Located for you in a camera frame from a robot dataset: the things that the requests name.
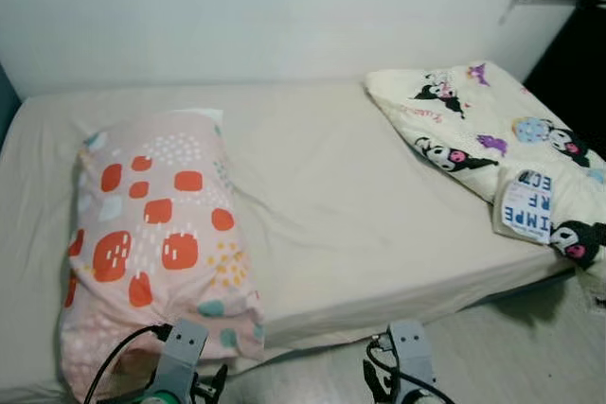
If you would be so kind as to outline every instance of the pillow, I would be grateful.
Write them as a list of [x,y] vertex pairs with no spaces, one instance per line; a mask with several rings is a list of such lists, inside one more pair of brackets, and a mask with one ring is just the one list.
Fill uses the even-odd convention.
[[551,244],[584,270],[604,257],[604,160],[504,70],[384,70],[365,85],[416,152],[487,202],[523,169],[548,175]]
[[[206,359],[262,352],[217,114],[144,115],[98,132],[80,150],[61,321],[62,371],[80,400],[114,347],[145,325],[182,317],[205,325]],[[153,336],[137,339],[116,370],[153,368],[150,354],[161,347]],[[101,383],[98,396],[111,395],[107,388]]]

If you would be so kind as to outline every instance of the floor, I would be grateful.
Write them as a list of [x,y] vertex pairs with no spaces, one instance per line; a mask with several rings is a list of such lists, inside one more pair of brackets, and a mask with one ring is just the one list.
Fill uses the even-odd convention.
[[[457,404],[603,404],[605,319],[576,279],[425,326],[438,388]],[[228,381],[221,404],[371,404],[365,344],[266,364]]]

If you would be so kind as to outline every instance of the white wall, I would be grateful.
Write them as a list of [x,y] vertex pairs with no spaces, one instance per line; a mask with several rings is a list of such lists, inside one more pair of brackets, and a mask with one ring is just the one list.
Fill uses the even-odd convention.
[[518,78],[572,11],[510,0],[0,0],[19,94],[361,76],[489,58]]

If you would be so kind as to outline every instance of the white fitted sheet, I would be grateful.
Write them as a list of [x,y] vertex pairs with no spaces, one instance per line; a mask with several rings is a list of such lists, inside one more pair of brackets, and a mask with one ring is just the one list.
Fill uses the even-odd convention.
[[267,358],[395,319],[429,321],[569,267],[495,235],[486,203],[419,161],[354,81],[34,97],[0,161],[3,400],[62,392],[56,327],[80,142],[141,112],[184,108],[224,110]]

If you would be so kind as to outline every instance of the purple bat print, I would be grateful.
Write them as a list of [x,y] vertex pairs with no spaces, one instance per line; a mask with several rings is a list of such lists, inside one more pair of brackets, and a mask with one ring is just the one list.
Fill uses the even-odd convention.
[[478,134],[476,139],[477,142],[482,144],[486,149],[501,150],[501,156],[503,157],[508,152],[508,143],[505,139],[490,136],[489,134]]
[[477,66],[470,66],[467,69],[467,76],[470,78],[476,77],[477,81],[480,83],[480,85],[488,85],[490,87],[489,82],[484,78],[484,67],[486,66],[485,63],[482,63],[481,65],[477,65]]

